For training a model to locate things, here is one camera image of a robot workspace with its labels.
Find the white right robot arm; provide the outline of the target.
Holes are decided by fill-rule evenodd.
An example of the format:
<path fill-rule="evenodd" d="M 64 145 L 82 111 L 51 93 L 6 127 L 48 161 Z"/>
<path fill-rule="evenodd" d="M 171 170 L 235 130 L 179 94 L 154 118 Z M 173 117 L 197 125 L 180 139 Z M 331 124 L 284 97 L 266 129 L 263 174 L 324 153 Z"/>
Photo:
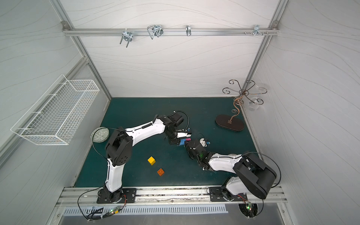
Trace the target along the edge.
<path fill-rule="evenodd" d="M 207 151 L 198 140 L 185 141 L 184 146 L 189 157 L 203 170 L 234 174 L 221 186 L 220 195 L 226 201 L 247 192 L 264 200 L 278 178 L 275 170 L 261 160 L 257 152 L 222 155 Z"/>

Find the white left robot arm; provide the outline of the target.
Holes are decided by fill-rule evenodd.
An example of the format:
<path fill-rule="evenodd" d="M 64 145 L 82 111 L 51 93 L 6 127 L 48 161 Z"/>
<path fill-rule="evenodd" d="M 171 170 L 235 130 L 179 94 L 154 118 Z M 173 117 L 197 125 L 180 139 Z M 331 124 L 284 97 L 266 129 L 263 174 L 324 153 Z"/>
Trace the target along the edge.
<path fill-rule="evenodd" d="M 125 164 L 132 156 L 132 148 L 139 142 L 155 135 L 165 134 L 170 145 L 179 144 L 191 137 L 189 127 L 179 129 L 184 121 L 179 111 L 171 115 L 155 115 L 148 123 L 131 128 L 116 128 L 106 144 L 107 175 L 105 190 L 110 194 L 122 190 L 122 175 Z"/>

